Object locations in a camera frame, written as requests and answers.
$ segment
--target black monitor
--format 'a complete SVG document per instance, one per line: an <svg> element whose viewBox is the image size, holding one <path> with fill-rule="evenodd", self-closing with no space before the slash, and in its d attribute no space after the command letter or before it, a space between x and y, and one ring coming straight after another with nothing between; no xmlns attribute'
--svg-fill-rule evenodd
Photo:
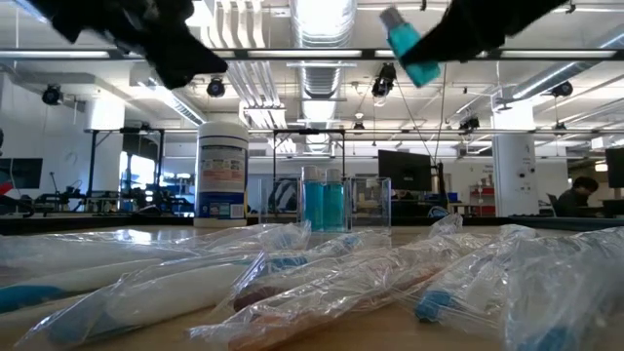
<svg viewBox="0 0 624 351"><path fill-rule="evenodd" d="M379 177L389 177L393 189L431 191L431 157L398 151L377 151Z"/></svg>
<svg viewBox="0 0 624 351"><path fill-rule="evenodd" d="M14 181L14 188L38 189L42 168L40 158L0 159L0 183Z"/></svg>
<svg viewBox="0 0 624 351"><path fill-rule="evenodd" d="M624 147L609 148L605 152L608 169L608 187L624 187Z"/></svg>

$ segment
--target wooden table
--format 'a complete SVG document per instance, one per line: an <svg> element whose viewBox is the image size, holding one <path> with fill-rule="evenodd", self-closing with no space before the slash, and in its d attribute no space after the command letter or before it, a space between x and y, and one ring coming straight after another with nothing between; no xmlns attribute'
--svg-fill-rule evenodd
<svg viewBox="0 0 624 351"><path fill-rule="evenodd" d="M209 233L191 227L138 227L137 232L151 235L153 239L178 239ZM464 232L493 234L498 227L465 227ZM428 227L395 227L393 244L402 245L419 235L426 235ZM206 346L188 342L185 331L205 324L210 309L197 311L138 331L89 344L80 350L97 351L190 351L206 350ZM0 337L0 349L7 350L20 335ZM413 351L422 350L499 350L496 340L483 339L436 325L420 324L411 307L394 303L368 314L347 317L324 328L292 340L275 350L279 351Z"/></svg>

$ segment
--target ceiling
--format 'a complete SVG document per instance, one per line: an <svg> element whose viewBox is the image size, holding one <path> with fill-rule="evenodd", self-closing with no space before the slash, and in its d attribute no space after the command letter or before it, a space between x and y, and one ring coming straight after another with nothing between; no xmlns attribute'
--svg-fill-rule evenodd
<svg viewBox="0 0 624 351"><path fill-rule="evenodd" d="M624 11L624 0L575 1L575 3L582 3L585 9ZM352 47L386 47L385 32L377 18L379 9L391 4L415 6L414 8L418 6L406 1L360 0L353 31ZM402 12L417 30L426 32L440 20L443 14L441 10L445 4L446 2L429 1L429 10L425 12L409 9ZM271 48L292 47L293 37L291 36L288 1L265 0L262 6L266 10L263 17L263 33L267 46ZM599 12L597 10L596 12L576 11L569 15L561 12L553 13L538 20L517 37L509 39L506 47L586 48L587 43L591 42L592 39L622 23L624 23L624 19L621 12ZM191 30L199 35L197 27L192 27ZM40 23L21 10L17 10L11 1L0 0L0 47L5 49L15 47L23 49L78 49L105 48L110 47L110 45L93 34L84 33L78 43L71 47L47 24ZM447 125L456 127L461 116L456 115L455 111L477 97L478 94L493 87L522 83L554 64L551 61L502 61L497 67L496 62L485 61L463 64L449 63L443 65L443 70L446 72L441 78L422 89L417 89L404 72L399 69L398 85L401 89L395 86L385 104L373 108L369 87L381 62L357 61L355 63L357 64L356 67L344 68L343 70L339 95L343 101L337 106L335 127L352 128L356 120L356 112L364 114L363 121L367 129L411 128L414 122L418 127L438 128L441 121L443 127ZM301 118L297 70L288 68L283 61L272 61L270 64L280 99L287 110L287 122L296 123L297 119ZM37 86L37 82L39 82L40 87L46 84L45 79L50 77L46 74L49 73L89 73L123 94L124 99L131 107L127 113L127 119L146 120L153 126L166 128L188 128L189 124L183 121L165 103L146 94L144 88L131 84L130 75L133 70L137 69L136 65L137 63L124 61L24 61L17 63L17 73L27 78L25 81L32 85ZM603 62L570 80L574 87L574 94L568 98L569 101L566 101L566 98L560 98L558 103L561 106L554 108L554 100L551 97L536 98L534 101L536 125L538 127L552 127L557 116L563 119L624 98L624 79L614 81L612 84L596 89L592 93L582 94L584 91L620 74L624 74L624 62ZM209 76L197 76L193 84L178 90L176 93L204 114L237 114L239 99L227 80L225 81L226 94L221 98L207 96L208 82L210 82ZM63 86L63 89L67 94L74 95L78 99L97 98L100 93L98 85L67 84ZM488 104L484 104L482 110L477 112L482 126L487 126L491 114ZM608 115L588 118L568 127L597 128L620 120L624 123L624 116L622 112L616 111Z"/></svg>

